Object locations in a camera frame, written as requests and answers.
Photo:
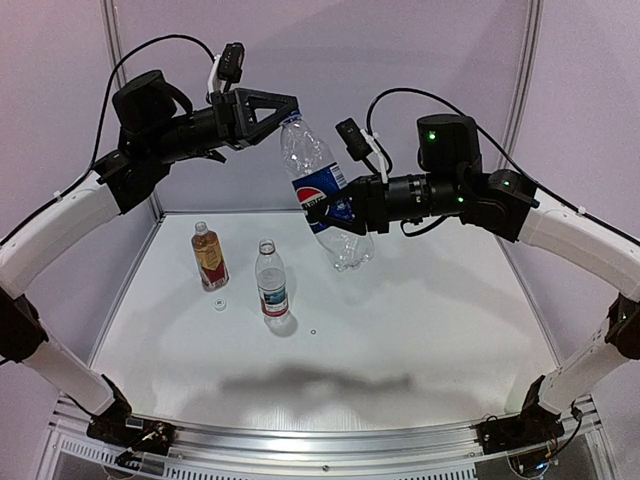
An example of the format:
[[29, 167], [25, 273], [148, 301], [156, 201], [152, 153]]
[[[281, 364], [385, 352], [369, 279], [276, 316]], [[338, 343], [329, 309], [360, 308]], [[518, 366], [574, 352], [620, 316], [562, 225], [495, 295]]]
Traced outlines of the blue cap water bottle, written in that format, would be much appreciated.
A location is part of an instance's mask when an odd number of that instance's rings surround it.
[[[347, 186], [329, 146], [303, 116], [298, 121], [281, 123], [280, 152], [301, 207], [305, 208], [307, 202], [336, 194]], [[355, 270], [374, 257], [374, 243], [369, 236], [359, 236], [335, 227], [315, 232], [309, 227], [339, 272]]]

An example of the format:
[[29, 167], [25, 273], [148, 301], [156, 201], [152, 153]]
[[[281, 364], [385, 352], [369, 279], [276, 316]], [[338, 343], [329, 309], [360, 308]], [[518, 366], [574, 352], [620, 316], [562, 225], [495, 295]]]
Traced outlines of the red cap water bottle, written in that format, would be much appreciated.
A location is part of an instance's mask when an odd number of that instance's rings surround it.
[[290, 311], [285, 265], [272, 239], [259, 241], [255, 277], [264, 319], [274, 324], [287, 321]]

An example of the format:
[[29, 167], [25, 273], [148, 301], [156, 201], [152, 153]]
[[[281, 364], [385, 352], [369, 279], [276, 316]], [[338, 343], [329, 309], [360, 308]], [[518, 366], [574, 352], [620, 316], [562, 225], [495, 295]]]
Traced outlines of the gold label drink bottle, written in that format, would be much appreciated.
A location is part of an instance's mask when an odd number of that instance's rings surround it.
[[229, 281], [220, 240], [217, 233], [210, 230], [204, 221], [197, 222], [194, 230], [191, 245], [202, 286], [205, 291], [213, 292], [224, 287]]

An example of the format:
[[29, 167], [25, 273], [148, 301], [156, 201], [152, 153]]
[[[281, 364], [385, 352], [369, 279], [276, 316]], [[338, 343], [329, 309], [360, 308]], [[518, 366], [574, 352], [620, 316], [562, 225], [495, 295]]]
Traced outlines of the white bottle cap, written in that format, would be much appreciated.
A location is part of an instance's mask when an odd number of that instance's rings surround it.
[[214, 309], [218, 312], [222, 312], [226, 309], [226, 301], [222, 298], [218, 298], [214, 301]]

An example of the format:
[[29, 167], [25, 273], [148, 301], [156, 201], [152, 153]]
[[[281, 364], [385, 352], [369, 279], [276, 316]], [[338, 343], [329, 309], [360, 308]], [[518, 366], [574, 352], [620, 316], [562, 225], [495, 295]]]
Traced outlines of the blue bottle cap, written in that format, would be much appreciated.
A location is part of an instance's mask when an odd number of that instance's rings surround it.
[[298, 121], [301, 118], [302, 118], [302, 114], [300, 110], [296, 109], [293, 112], [291, 112], [286, 118], [283, 119], [282, 124], [285, 125], [294, 121]]

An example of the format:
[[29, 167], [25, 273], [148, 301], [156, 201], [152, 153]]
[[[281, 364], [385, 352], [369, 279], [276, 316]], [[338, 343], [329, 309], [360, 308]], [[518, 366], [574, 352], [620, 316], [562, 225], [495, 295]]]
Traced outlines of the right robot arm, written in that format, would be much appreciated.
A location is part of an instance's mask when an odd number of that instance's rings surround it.
[[639, 245], [554, 199], [523, 173], [482, 170], [479, 128], [464, 115], [417, 121], [421, 173], [359, 177], [306, 206], [312, 223], [355, 234], [386, 233], [395, 221], [455, 217], [509, 242], [553, 253], [619, 292], [599, 329], [552, 373], [534, 382], [522, 417], [557, 418], [609, 373], [639, 357]]

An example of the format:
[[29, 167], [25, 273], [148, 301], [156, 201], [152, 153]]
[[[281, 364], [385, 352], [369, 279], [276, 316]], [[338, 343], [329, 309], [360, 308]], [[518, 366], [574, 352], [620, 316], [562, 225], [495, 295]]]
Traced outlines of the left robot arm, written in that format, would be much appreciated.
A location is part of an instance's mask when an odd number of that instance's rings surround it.
[[22, 363], [69, 396], [96, 422], [123, 423], [131, 407], [104, 375], [86, 366], [42, 325], [26, 291], [83, 237], [146, 200], [179, 161], [226, 159], [277, 130], [298, 107], [294, 96], [235, 88], [209, 91], [206, 108], [159, 70], [129, 81], [112, 99], [120, 122], [117, 148], [80, 183], [1, 243], [1, 356]]

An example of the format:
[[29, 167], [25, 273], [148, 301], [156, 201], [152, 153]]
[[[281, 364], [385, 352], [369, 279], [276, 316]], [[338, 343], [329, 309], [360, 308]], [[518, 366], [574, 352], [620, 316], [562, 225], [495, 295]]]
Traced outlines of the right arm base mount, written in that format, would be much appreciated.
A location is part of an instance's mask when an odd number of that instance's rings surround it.
[[540, 376], [529, 387], [520, 413], [504, 418], [489, 415], [474, 426], [483, 453], [509, 452], [508, 465], [520, 479], [542, 479], [551, 462], [571, 444], [582, 427], [584, 414], [572, 403], [570, 413], [577, 426], [568, 440], [560, 444], [565, 433], [560, 414], [545, 410], [539, 402], [543, 380], [544, 376]]

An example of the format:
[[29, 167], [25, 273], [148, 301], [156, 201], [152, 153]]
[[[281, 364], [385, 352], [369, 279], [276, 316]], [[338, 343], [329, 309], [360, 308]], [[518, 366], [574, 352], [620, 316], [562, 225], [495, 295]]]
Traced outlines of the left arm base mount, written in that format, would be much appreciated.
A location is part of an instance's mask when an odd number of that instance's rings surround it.
[[91, 415], [86, 435], [123, 451], [115, 458], [118, 467], [138, 470], [144, 454], [167, 457], [175, 439], [176, 427], [166, 421], [134, 416], [124, 394], [105, 375], [113, 403], [100, 415]]

